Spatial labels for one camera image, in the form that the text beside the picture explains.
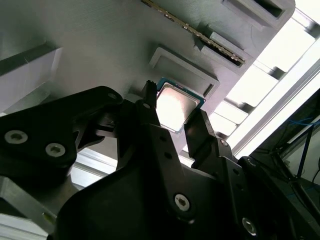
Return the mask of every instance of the slot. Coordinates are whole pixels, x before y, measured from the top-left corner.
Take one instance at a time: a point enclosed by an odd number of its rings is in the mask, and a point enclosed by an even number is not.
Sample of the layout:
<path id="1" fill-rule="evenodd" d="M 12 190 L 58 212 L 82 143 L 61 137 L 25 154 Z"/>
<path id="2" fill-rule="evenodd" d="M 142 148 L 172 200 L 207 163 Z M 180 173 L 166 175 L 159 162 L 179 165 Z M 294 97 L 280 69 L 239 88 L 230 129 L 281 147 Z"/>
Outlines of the slot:
<path id="1" fill-rule="evenodd" d="M 195 47 L 198 48 L 201 53 L 206 55 L 208 58 L 210 58 L 214 62 L 217 62 L 227 67 L 228 69 L 230 69 L 231 71 L 239 75 L 242 75 L 243 73 L 245 73 L 245 71 L 249 68 L 249 66 L 254 62 L 254 58 L 252 56 L 250 56 L 244 50 L 234 45 L 232 42 L 228 41 L 221 35 L 217 34 L 210 26 L 206 27 L 206 30 L 204 31 L 204 33 L 211 40 L 225 46 L 230 51 L 235 53 L 237 56 L 240 56 L 241 59 L 243 59 L 244 61 L 244 63 L 241 63 L 239 61 L 236 61 L 233 57 L 229 55 L 221 54 L 221 52 L 218 49 L 208 45 L 204 41 L 196 42 Z"/>
<path id="2" fill-rule="evenodd" d="M 267 10 L 271 15 L 278 18 L 282 14 L 283 10 L 279 8 L 276 4 L 274 4 L 270 0 L 253 0 L 257 4 L 259 4 L 261 7 L 263 7 L 265 10 Z"/>

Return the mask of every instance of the black plastic bracket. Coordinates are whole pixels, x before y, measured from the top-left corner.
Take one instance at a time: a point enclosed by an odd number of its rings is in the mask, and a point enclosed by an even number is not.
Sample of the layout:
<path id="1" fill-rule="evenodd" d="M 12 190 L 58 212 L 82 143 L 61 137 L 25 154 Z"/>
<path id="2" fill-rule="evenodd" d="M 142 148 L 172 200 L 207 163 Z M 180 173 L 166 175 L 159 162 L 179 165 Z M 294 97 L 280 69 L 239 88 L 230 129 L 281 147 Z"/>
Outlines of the black plastic bracket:
<path id="1" fill-rule="evenodd" d="M 175 219 L 192 223 L 196 213 L 195 202 L 188 193 L 171 135 L 159 122 L 156 85 L 148 81 L 143 94 L 143 100 L 136 103 L 125 101 L 122 106 L 117 131 L 117 169 L 131 162 L 143 161 L 145 182 L 154 201 Z"/>
<path id="2" fill-rule="evenodd" d="M 192 168 L 210 174 L 223 186 L 226 199 L 229 201 L 231 216 L 240 233 L 248 237 L 243 221 L 255 221 L 251 199 L 247 189 L 245 174 L 240 165 L 233 161 L 229 144 L 215 136 L 207 113 L 197 110 L 184 126 L 190 157 L 195 162 Z"/>
<path id="3" fill-rule="evenodd" d="M 97 117 L 117 111 L 122 101 L 116 91 L 101 86 L 1 117 L 0 175 L 37 184 L 63 181 L 77 152 L 104 139 L 94 129 Z M 21 138 L 12 131 L 23 132 L 25 141 L 12 141 Z M 59 144 L 57 151 L 64 153 L 48 154 L 50 144 Z"/>

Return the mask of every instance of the screw hole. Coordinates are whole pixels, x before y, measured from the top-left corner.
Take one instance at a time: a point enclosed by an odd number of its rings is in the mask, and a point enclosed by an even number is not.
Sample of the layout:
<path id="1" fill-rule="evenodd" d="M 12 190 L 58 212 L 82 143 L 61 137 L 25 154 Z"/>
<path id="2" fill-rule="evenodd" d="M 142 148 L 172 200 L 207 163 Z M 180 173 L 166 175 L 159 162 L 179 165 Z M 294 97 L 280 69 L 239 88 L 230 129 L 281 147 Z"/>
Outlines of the screw hole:
<path id="1" fill-rule="evenodd" d="M 181 199 L 181 198 L 179 198 L 179 203 L 181 204 L 181 206 L 185 206 L 185 205 L 187 205 L 187 203 L 186 203 L 186 201 L 185 200 L 183 200 L 183 199 Z"/>
<path id="2" fill-rule="evenodd" d="M 60 147 L 53 146 L 53 147 L 51 147 L 50 151 L 54 154 L 58 154 L 58 153 L 60 153 L 61 149 L 60 149 Z"/>
<path id="3" fill-rule="evenodd" d="M 244 188 L 243 188 L 240 184 L 236 184 L 236 187 L 237 187 L 238 189 L 240 189 L 241 191 L 244 190 Z"/>
<path id="4" fill-rule="evenodd" d="M 237 169 L 233 169 L 233 172 L 234 172 L 235 174 L 237 174 L 238 176 L 240 175 L 240 173 L 238 172 Z"/>
<path id="5" fill-rule="evenodd" d="M 19 141 L 19 140 L 22 139 L 22 136 L 19 133 L 14 133 L 10 137 L 11 137 L 12 140 L 16 140 L 16 141 Z"/>
<path id="6" fill-rule="evenodd" d="M 164 156 L 165 156 L 167 159 L 172 159 L 172 155 L 171 155 L 170 153 L 165 152 L 165 153 L 164 153 Z"/>

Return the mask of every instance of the blue cable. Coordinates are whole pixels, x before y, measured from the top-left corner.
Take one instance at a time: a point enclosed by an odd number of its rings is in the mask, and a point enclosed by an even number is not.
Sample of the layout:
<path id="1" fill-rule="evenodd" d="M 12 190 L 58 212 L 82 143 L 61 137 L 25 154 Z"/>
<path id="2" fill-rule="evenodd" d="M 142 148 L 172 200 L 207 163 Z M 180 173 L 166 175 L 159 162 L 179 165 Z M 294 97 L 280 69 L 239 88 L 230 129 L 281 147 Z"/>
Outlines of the blue cable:
<path id="1" fill-rule="evenodd" d="M 310 191 L 310 190 L 312 190 L 312 189 L 318 189 L 318 188 L 320 188 L 320 186 L 312 186 L 312 187 L 306 188 L 306 189 L 304 189 L 304 190 L 305 190 L 305 191 Z M 291 193 L 291 194 L 287 195 L 286 197 L 287 197 L 287 198 L 291 198 L 291 197 L 293 197 L 293 196 L 296 196 L 296 194 L 295 194 L 295 193 Z"/>
<path id="2" fill-rule="evenodd" d="M 291 122 L 293 124 L 298 124 L 298 125 L 303 125 L 303 126 L 310 126 L 310 125 L 318 125 L 318 124 L 320 124 L 320 120 L 316 121 L 316 122 L 313 122 L 313 123 L 302 123 L 302 121 L 304 121 L 304 120 L 301 120 L 301 121 L 289 120 L 289 122 Z"/>
<path id="3" fill-rule="evenodd" d="M 302 119 L 302 120 L 299 120 L 298 122 L 303 122 L 303 121 L 305 121 L 305 120 L 309 120 L 309 119 L 312 119 L 312 117 L 308 117 L 308 118 L 305 118 L 305 119 Z"/>

